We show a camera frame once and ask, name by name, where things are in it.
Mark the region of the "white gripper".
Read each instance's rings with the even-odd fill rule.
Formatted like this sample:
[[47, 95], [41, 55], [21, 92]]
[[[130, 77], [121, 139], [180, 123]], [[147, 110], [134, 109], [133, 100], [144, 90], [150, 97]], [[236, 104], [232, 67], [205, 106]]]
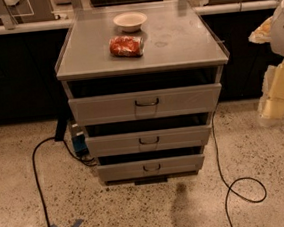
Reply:
[[[256, 28], [248, 40], [251, 43], [264, 44], [271, 41], [272, 18], [267, 18]], [[261, 97], [258, 105], [258, 123], [263, 127], [275, 126], [284, 117], [284, 59], [277, 66], [269, 65], [265, 72]]]

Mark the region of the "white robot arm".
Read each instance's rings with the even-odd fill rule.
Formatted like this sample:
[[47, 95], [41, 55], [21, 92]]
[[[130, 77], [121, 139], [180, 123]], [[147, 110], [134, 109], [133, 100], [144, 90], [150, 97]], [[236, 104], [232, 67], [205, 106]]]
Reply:
[[284, 117], [284, 0], [281, 0], [272, 17], [251, 32], [248, 40], [258, 44], [269, 42], [273, 53], [283, 57], [281, 64], [267, 67], [263, 95], [259, 99], [259, 124], [273, 126]]

